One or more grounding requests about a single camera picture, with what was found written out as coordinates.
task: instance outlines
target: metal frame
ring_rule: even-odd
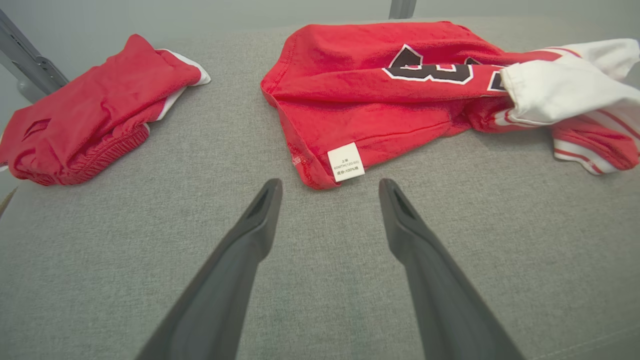
[[[416,0],[391,0],[389,19],[411,19]]]
[[[51,60],[42,56],[0,10],[0,63],[18,79],[18,91],[31,102],[68,83]]]

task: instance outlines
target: red fabric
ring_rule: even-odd
[[[472,77],[464,84],[392,78],[383,68],[405,44],[423,57],[422,64],[439,64],[437,76],[469,58],[477,65],[470,65]],[[303,182],[323,189],[338,186],[326,153],[351,142],[370,167],[472,127],[523,129],[495,125],[493,114],[513,103],[507,92],[488,89],[492,79],[500,65],[558,57],[545,51],[505,53],[450,22],[309,25],[287,39],[261,87],[278,108]]]
[[[104,64],[16,111],[0,160],[15,177],[43,185],[87,181],[143,143],[144,123],[158,118],[166,97],[198,80],[196,67],[132,35]]]
[[[554,139],[564,140],[591,150],[618,170],[629,170],[638,165],[639,154],[632,138],[599,126],[587,117],[573,117],[551,127]]]

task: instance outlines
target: gray upholstery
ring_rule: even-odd
[[[548,18],[451,20],[510,51],[640,35]],[[0,220],[0,359],[133,358],[271,177],[284,200],[238,359],[423,358],[381,222],[383,177],[528,359],[640,357],[640,168],[596,177],[554,160],[545,130],[469,131],[311,190],[259,88],[292,31],[154,44],[213,81],[187,90],[95,179],[20,186]]]

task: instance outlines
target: jersey number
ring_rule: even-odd
[[[460,65],[423,65],[422,55],[405,44],[389,67],[382,70],[392,79],[437,81],[464,85],[474,78],[474,70],[471,65],[479,64],[472,58],[468,58],[465,64]],[[502,87],[499,71],[494,72],[487,90],[505,91]]]

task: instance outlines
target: clothing label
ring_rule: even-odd
[[[329,164],[336,183],[364,175],[364,166],[355,142],[331,150],[326,154],[329,156]]]

